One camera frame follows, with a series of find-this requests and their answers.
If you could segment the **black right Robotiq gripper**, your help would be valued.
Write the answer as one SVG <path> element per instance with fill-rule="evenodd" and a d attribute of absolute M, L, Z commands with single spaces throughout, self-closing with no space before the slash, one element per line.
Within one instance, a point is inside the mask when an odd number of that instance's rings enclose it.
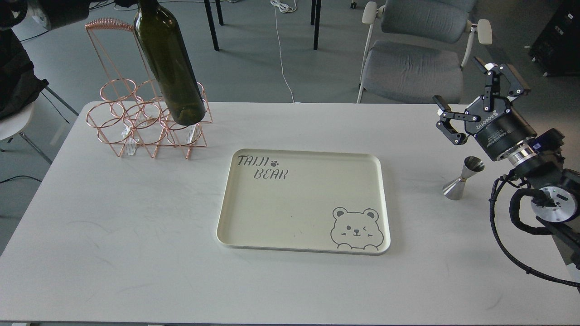
<path fill-rule="evenodd" d="M 468 137 L 458 132 L 451 121 L 466 121 L 465 131 L 475 137 L 492 161 L 498 161 L 518 143 L 537 136 L 512 105 L 518 97 L 528 95 L 531 89 L 512 64 L 486 63 L 478 57 L 474 57 L 473 62 L 486 75 L 484 94 L 466 107 L 466 113 L 453 112 L 443 97 L 433 96 L 439 107 L 440 119 L 436 126 L 453 145 L 458 146 L 466 143 Z M 502 80 L 509 84 L 505 95 L 501 93 Z"/>

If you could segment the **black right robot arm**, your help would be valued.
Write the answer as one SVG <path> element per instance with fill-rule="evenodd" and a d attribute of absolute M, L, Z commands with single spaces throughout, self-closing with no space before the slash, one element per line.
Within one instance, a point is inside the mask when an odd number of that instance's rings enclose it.
<path fill-rule="evenodd" d="M 579 173 L 564 167 L 564 135 L 555 128 L 538 135 L 515 110 L 513 101 L 530 91 L 510 64 L 473 58 L 485 74 L 484 93 L 463 113 L 453 112 L 441 96 L 437 128 L 454 145 L 473 136 L 493 161 L 508 159 L 514 169 L 506 180 L 522 179 L 528 188 L 516 190 L 510 200 L 512 223 L 531 235 L 554 235 L 572 249 L 579 266 L 579 234 L 567 222 L 579 216 Z"/>

